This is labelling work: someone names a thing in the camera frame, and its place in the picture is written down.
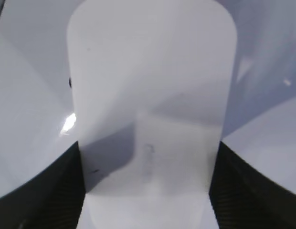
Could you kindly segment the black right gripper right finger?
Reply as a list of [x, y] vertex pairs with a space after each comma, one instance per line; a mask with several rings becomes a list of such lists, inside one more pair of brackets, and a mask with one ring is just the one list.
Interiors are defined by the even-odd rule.
[[209, 198], [221, 229], [296, 229], [296, 195], [220, 142]]

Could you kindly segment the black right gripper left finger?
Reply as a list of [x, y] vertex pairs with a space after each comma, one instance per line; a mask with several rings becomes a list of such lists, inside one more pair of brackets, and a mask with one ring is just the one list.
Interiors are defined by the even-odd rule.
[[0, 229], [75, 229], [85, 198], [78, 143], [0, 198]]

